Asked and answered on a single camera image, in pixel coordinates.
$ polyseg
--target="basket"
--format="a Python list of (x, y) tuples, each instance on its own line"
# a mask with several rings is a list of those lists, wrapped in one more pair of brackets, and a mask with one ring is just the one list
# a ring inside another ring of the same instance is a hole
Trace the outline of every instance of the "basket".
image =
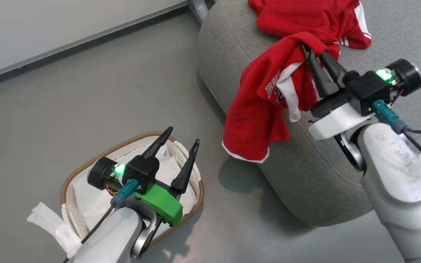
[[(61, 213), (64, 222), (75, 233), (77, 233), (77, 235), (81, 239), (83, 239), (89, 231), (84, 221), (84, 218), (82, 218), (82, 215), (77, 208), (76, 195), (72, 182), (74, 182), (77, 178), (87, 176), (87, 172), (89, 171), (90, 166), (92, 166), (93, 163), (100, 157), (106, 156), (112, 160), (118, 161), (122, 157), (127, 156), (129, 153), (132, 153), (133, 151), (139, 148), (151, 144), (160, 135), (161, 132), (151, 131), (149, 133), (143, 133), (139, 136), (124, 141), (110, 148), (109, 150), (95, 156), (95, 158), (89, 160), (87, 163), (77, 168), (72, 174), (68, 176), (68, 178), (63, 184), (63, 187), (61, 188)], [(172, 156), (177, 161), (178, 166), (182, 168), (187, 160), (188, 150), (180, 142), (178, 142), (177, 140), (175, 140), (175, 138), (171, 136), (169, 137), (165, 145), (168, 148), (170, 156)], [(193, 171), (189, 179), (189, 185), (191, 186), (191, 189), (196, 197), (197, 203), (194, 205), (194, 207), (189, 213), (183, 215), (180, 225), (174, 226), (173, 228), (170, 228), (164, 233), (162, 233), (161, 235), (154, 237), (150, 244), (151, 246), (161, 241), (163, 238), (172, 233), (176, 228), (178, 228), (184, 222), (190, 219), (201, 207), (202, 202), (204, 201), (204, 183), (201, 180), (201, 174), (199, 173), (199, 169), (197, 168), (196, 164), (194, 164)]]

